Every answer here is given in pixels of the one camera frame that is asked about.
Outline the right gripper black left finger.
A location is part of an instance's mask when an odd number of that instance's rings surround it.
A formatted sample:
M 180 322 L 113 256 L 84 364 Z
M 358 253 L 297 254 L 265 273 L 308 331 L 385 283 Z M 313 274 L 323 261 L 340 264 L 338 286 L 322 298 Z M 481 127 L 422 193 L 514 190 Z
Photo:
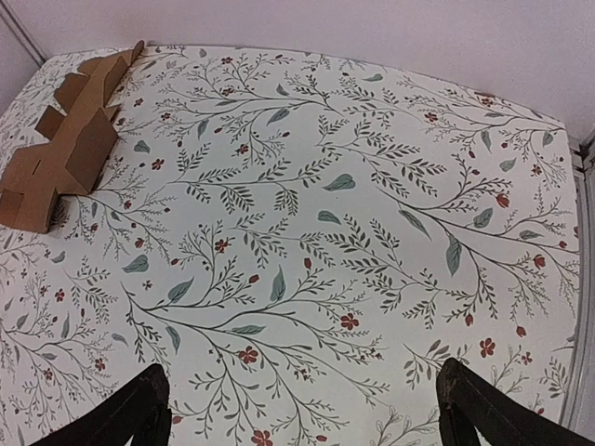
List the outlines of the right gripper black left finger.
M 45 445 L 166 445 L 171 431 L 170 386 L 152 364 L 102 404 L 43 438 Z

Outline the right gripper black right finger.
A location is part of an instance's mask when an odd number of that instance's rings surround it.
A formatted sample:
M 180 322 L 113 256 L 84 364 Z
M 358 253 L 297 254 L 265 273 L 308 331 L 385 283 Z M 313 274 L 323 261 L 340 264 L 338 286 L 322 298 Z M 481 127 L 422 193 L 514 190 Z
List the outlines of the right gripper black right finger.
M 453 358 L 436 378 L 444 445 L 591 445 L 593 442 L 534 413 Z

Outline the brown cardboard box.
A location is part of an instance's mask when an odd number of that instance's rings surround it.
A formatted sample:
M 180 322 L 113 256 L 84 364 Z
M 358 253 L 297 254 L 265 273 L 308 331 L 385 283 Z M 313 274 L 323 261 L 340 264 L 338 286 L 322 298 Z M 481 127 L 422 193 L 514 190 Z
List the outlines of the brown cardboard box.
M 108 104 L 118 83 L 144 49 L 88 59 L 69 73 L 54 92 L 61 106 L 48 106 L 35 131 L 47 143 L 15 150 L 1 178 L 1 224 L 35 233 L 48 232 L 61 195 L 86 196 L 115 144 Z

